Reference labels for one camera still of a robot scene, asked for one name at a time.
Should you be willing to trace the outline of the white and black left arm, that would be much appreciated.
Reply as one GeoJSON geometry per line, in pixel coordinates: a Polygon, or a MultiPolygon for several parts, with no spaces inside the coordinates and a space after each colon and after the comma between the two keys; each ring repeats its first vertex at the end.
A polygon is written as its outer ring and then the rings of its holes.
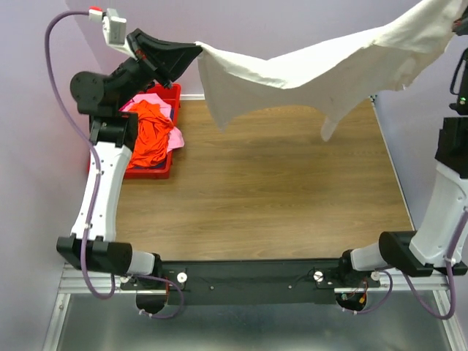
{"type": "Polygon", "coordinates": [[[89,117],[88,180],[71,233],[58,238],[57,252],[74,268],[117,276],[137,275],[147,289],[162,280],[158,254],[116,241],[116,210],[124,174],[137,140],[137,114],[123,106],[153,82],[167,88],[200,55],[192,43],[155,39],[140,29],[127,35],[129,58],[109,75],[79,72],[70,81],[78,112],[89,117]]]}

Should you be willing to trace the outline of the white t shirt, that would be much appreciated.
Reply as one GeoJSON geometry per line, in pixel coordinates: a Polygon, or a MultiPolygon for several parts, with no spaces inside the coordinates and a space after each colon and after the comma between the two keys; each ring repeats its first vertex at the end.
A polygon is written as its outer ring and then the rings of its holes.
{"type": "Polygon", "coordinates": [[[302,105],[325,115],[329,140],[339,122],[380,91],[401,91],[444,52],[465,1],[421,1],[380,27],[262,59],[207,44],[197,65],[208,110],[220,129],[236,117],[302,105]]]}

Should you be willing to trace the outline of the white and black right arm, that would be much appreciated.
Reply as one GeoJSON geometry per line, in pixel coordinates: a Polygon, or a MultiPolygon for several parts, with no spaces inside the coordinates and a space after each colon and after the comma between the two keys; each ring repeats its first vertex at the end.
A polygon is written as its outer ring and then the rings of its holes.
{"type": "Polygon", "coordinates": [[[383,232],[375,244],[345,251],[336,277],[351,287],[363,271],[393,267],[411,277],[434,271],[467,274],[461,256],[467,238],[467,53],[463,52],[450,83],[455,117],[446,117],[439,130],[434,190],[416,231],[383,232]]]}

